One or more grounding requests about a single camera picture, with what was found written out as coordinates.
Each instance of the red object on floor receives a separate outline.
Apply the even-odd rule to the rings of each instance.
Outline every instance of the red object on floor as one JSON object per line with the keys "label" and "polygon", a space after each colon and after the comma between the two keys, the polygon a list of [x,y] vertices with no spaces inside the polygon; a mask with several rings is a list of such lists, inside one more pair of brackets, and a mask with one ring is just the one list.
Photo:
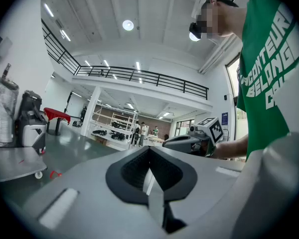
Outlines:
{"label": "red object on floor", "polygon": [[43,110],[44,110],[44,113],[47,115],[49,121],[53,120],[55,118],[61,118],[63,120],[68,121],[68,124],[70,124],[70,121],[71,121],[70,115],[60,112],[60,111],[57,111],[52,108],[44,108]]}
{"label": "red object on floor", "polygon": [[50,179],[52,179],[52,175],[53,175],[54,173],[56,173],[58,177],[62,176],[62,173],[58,173],[58,172],[56,172],[56,171],[52,171],[52,172],[50,173]]}

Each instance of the blue sign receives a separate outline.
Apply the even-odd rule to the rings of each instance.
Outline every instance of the blue sign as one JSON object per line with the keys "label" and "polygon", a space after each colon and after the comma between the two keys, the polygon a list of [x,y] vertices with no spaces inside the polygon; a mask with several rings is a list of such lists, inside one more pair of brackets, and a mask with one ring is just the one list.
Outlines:
{"label": "blue sign", "polygon": [[221,114],[221,124],[228,125],[228,113]]}

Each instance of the caster wheel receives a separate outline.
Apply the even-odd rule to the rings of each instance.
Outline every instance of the caster wheel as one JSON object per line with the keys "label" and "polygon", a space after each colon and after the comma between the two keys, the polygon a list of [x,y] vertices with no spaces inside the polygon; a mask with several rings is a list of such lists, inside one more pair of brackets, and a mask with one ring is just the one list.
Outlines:
{"label": "caster wheel", "polygon": [[41,179],[42,176],[43,176],[43,174],[42,174],[42,172],[36,172],[36,173],[34,174],[34,176],[35,176],[36,179]]}

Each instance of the black metal railing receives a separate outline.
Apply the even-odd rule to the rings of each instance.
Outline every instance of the black metal railing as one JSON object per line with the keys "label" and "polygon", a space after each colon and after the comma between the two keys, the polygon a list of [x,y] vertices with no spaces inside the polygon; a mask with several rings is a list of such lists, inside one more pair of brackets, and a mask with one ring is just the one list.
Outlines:
{"label": "black metal railing", "polygon": [[47,25],[42,22],[43,37],[48,54],[59,64],[64,65],[72,74],[80,68],[80,64],[64,48],[55,35],[50,31]]}
{"label": "black metal railing", "polygon": [[126,80],[176,89],[180,92],[194,94],[207,100],[207,87],[165,74],[149,71],[138,71],[133,68],[117,66],[111,66],[110,68],[106,66],[81,66],[76,75],[113,79],[116,77],[118,80]]}
{"label": "black metal railing", "polygon": [[97,76],[105,78],[139,82],[151,84],[159,87],[166,87],[178,90],[183,93],[200,96],[207,100],[208,88],[190,81],[159,74],[149,71],[138,71],[133,68],[111,66],[81,66],[75,58],[64,48],[47,25],[42,21],[43,36],[48,54],[58,63],[62,64],[73,75],[77,76]]}

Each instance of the black stand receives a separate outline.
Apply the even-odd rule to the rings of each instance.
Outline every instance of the black stand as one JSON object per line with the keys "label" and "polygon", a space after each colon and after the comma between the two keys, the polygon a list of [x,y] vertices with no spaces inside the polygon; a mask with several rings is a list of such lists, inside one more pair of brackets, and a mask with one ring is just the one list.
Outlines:
{"label": "black stand", "polygon": [[61,121],[61,118],[58,118],[58,120],[56,122],[55,130],[52,130],[52,129],[49,130],[50,122],[48,122],[48,126],[46,127],[46,132],[50,135],[56,135],[56,136],[61,135],[59,133],[60,121]]}

